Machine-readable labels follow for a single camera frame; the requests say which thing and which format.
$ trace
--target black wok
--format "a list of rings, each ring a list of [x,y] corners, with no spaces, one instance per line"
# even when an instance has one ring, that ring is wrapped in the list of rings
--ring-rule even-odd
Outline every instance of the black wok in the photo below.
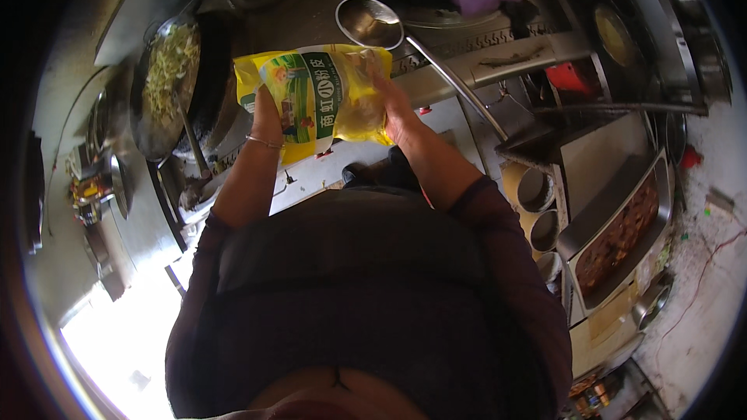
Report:
[[[219,113],[226,91],[226,82],[231,69],[231,45],[228,30],[221,20],[212,14],[181,14],[161,24],[148,38],[143,55],[135,67],[130,94],[130,125],[135,145],[148,161],[158,163],[167,158],[174,147],[184,144],[188,130],[179,113],[174,114],[169,124],[162,124],[149,117],[148,102],[144,101],[143,89],[148,76],[153,38],[164,34],[172,25],[192,24],[200,45],[199,61],[178,79],[173,87],[175,107],[184,110],[193,128],[196,145],[195,158],[200,160],[200,143],[210,134]]]

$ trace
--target ladle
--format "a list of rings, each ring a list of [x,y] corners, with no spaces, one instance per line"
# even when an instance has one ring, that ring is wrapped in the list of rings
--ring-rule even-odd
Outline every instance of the ladle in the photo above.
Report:
[[[467,83],[421,42],[409,33],[405,33],[400,17],[386,4],[378,0],[343,0],[337,5],[335,19],[340,30],[351,41],[361,46],[379,46],[390,51],[406,39],[493,126],[500,141],[506,141],[508,138],[506,131],[499,126],[486,105],[467,86]]]

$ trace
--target stir-fried vegetables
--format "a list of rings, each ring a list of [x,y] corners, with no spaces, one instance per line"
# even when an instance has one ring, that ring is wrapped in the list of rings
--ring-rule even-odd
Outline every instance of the stir-fried vegetables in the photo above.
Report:
[[[173,100],[174,85],[184,78],[200,58],[199,36],[195,25],[171,25],[167,33],[158,33],[151,42],[151,53],[143,88],[151,117],[167,126],[177,116]]]

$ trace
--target yellow plastic bag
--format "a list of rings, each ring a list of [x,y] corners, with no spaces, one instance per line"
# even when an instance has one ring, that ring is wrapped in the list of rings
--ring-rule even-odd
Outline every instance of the yellow plastic bag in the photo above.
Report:
[[[389,78],[391,54],[381,47],[325,44],[234,59],[236,96],[249,112],[264,83],[283,128],[282,163],[323,153],[333,138],[393,145],[386,110],[371,77]]]

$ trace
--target stainless steel tray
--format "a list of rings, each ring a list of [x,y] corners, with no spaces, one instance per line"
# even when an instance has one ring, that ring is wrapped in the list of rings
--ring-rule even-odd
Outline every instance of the stainless steel tray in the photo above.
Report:
[[[648,168],[639,175],[637,173],[641,172],[640,166],[644,162],[645,158],[641,156],[631,156],[607,187],[584,208],[578,217],[572,220],[558,238],[558,253],[565,262],[568,275],[573,279],[574,291],[579,292],[587,314],[604,303],[608,297],[617,293],[619,287],[646,257],[651,246],[660,237],[672,217],[672,195],[669,188],[669,173],[664,149],[659,150],[653,161],[649,161]],[[584,297],[580,293],[580,286],[576,278],[578,259],[628,204],[633,194],[638,191],[651,172],[656,177],[659,194],[657,217],[622,263],[615,266],[612,274],[598,284],[592,294]]]

